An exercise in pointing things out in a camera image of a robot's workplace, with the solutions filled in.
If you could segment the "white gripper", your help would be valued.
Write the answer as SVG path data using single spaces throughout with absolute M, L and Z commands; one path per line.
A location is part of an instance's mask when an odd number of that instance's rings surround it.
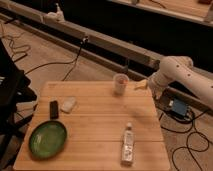
M 146 79 L 138 81 L 135 84 L 135 90 L 146 89 L 147 86 L 149 86 L 153 98 L 159 99 L 162 96 L 163 91 L 165 90 L 165 87 L 160 84 L 159 79 L 160 76 L 157 73 L 154 73 L 148 78 L 148 83 Z

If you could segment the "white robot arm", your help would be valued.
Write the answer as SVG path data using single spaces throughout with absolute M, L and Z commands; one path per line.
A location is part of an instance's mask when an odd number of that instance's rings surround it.
M 138 81 L 135 90 L 149 87 L 159 99 L 172 82 L 179 82 L 213 110 L 213 80 L 192 70 L 193 61 L 187 56 L 163 57 L 159 69 L 147 79 Z

